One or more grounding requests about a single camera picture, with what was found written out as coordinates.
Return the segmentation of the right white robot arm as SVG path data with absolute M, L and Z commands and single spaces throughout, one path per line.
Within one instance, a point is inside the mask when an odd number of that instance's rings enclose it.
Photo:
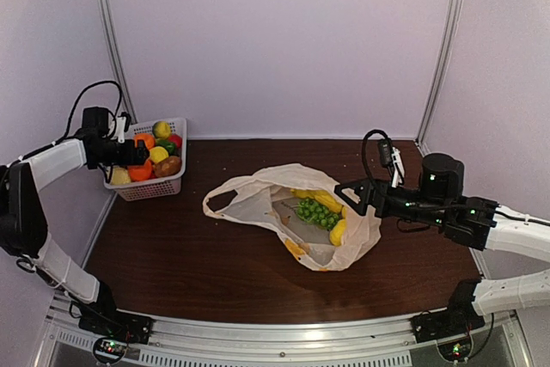
M 548 220 L 463 195 L 463 175 L 462 162 L 430 153 L 422 160 L 416 189 L 372 175 L 334 188 L 361 216 L 372 211 L 378 218 L 421 223 L 479 253 L 484 275 L 459 282 L 444 309 L 411 319 L 418 342 L 469 333 L 499 312 L 549 304 Z

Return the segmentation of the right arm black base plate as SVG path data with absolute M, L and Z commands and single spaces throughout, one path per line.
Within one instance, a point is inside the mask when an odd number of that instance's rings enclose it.
M 451 308 L 420 313 L 412 317 L 410 322 L 418 343 L 467 334 L 486 324 L 484 317 L 472 310 Z

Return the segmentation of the cream printed plastic bag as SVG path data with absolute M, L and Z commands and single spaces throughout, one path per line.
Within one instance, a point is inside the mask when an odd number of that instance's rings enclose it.
M 343 271 L 381 239 L 382 220 L 358 215 L 334 194 L 337 181 L 301 164 L 263 168 L 227 180 L 203 199 L 207 217 L 275 233 L 303 266 Z

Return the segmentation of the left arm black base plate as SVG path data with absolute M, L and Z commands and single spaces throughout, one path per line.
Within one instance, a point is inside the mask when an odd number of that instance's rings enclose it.
M 121 311 L 104 315 L 91 309 L 83 309 L 78 326 L 82 330 L 128 344 L 146 345 L 149 343 L 153 320 L 148 316 Z

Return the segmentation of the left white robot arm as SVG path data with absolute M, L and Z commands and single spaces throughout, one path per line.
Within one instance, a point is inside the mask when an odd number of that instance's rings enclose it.
M 51 288 L 64 291 L 82 318 L 106 336 L 124 327 L 110 288 L 84 271 L 52 238 L 40 191 L 86 167 L 141 166 L 149 156 L 143 143 L 125 138 L 131 116 L 104 107 L 88 107 L 82 126 L 9 165 L 1 167 L 1 247 L 26 272 L 38 274 Z

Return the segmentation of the orange toy fruit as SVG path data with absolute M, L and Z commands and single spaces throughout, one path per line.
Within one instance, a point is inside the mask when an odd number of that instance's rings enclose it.
M 150 160 L 146 160 L 143 165 L 129 166 L 127 170 L 132 182 L 141 182 L 151 177 L 153 165 Z

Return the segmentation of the green toy grape bunch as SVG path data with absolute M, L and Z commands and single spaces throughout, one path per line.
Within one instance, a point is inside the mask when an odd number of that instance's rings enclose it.
M 314 224 L 327 231 L 332 230 L 342 219 L 339 213 L 331 211 L 327 206 L 311 198 L 300 199 L 294 212 L 305 223 Z

